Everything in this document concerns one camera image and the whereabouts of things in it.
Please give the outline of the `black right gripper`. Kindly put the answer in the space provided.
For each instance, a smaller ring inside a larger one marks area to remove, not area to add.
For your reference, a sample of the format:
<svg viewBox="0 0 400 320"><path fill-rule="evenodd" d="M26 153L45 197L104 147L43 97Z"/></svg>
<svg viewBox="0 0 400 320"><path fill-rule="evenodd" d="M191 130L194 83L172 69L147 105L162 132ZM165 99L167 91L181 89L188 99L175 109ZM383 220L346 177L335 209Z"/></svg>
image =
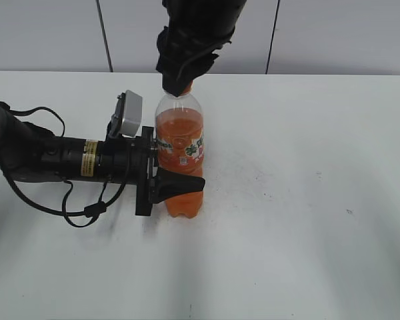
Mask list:
<svg viewBox="0 0 400 320"><path fill-rule="evenodd" d="M162 75L162 88L179 97L192 81L208 72L232 34L212 37L184 27L165 27L157 37L159 52L156 71Z"/></svg>

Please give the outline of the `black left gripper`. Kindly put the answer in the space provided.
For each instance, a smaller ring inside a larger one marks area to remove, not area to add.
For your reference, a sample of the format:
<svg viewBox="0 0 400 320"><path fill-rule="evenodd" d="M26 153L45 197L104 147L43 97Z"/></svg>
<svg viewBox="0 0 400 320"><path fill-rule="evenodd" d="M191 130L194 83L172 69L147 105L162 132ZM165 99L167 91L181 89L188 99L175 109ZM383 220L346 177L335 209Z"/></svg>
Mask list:
<svg viewBox="0 0 400 320"><path fill-rule="evenodd" d="M153 169L155 142L154 128L144 126L141 135L134 138L119 136L106 138L104 155L113 157L111 178L119 181L119 188L112 198L105 202L109 207L123 194L127 184L136 186L136 216L150 216L153 204L170 198L201 192L205 186L202 177L174 173L158 167L153 178L153 203L150 200L149 179Z"/></svg>

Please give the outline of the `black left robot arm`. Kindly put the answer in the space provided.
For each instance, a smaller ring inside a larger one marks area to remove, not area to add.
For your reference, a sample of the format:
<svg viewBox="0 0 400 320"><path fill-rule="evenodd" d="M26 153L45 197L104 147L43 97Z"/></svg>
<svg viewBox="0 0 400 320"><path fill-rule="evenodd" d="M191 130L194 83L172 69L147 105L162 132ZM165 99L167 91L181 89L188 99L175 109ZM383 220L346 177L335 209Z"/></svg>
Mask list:
<svg viewBox="0 0 400 320"><path fill-rule="evenodd" d="M123 130L123 117L129 104L119 97L107 126L105 140L88 140L64 135L28 121L21 121L36 109L12 110L0 101L0 170L14 193L26 204L62 217L98 218L121 196L126 185L135 185L136 215L149 216L152 206L188 193L200 192L202 177L183 175L160 168L157 164L154 129L143 127L142 134L130 137ZM119 186L116 194L82 211L44 207L25 196L17 182L48 183L90 181Z"/></svg>

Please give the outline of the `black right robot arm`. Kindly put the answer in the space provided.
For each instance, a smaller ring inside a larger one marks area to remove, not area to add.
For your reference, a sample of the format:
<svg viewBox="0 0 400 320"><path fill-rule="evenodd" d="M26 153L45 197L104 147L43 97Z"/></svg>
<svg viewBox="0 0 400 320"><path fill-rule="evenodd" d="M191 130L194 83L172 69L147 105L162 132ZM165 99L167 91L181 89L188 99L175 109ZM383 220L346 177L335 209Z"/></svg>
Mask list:
<svg viewBox="0 0 400 320"><path fill-rule="evenodd" d="M179 97L192 81L206 74L235 32L245 0L163 1L169 16L157 37L164 91Z"/></svg>

